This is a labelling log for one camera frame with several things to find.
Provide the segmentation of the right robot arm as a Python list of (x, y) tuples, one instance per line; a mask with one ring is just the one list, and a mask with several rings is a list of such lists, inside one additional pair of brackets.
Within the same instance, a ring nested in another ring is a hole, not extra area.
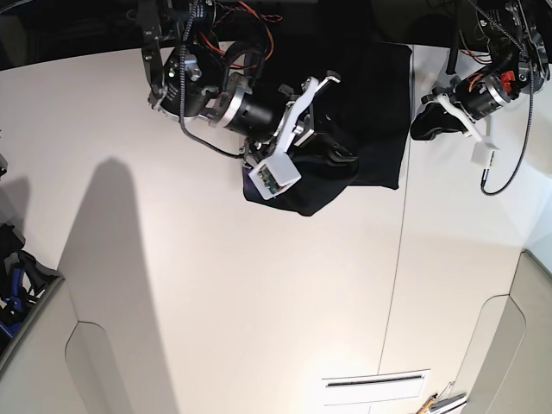
[(316, 116), (317, 102), (340, 75), (328, 71), (295, 85), (266, 81), (273, 34), (255, 10), (241, 10), (257, 32), (222, 49), (213, 32), (215, 2), (138, 2), (150, 108), (176, 121), (188, 138), (251, 169), (274, 172), (280, 161), (355, 168), (352, 145)]

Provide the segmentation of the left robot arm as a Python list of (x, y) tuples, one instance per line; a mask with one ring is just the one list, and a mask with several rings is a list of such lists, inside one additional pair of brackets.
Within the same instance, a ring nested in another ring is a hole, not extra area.
[(538, 93), (550, 79), (549, 53), (538, 25), (551, 11), (531, 1), (472, 1), (489, 60), (465, 78), (452, 78), (422, 97), (411, 138), (432, 141), (461, 132), (522, 95)]

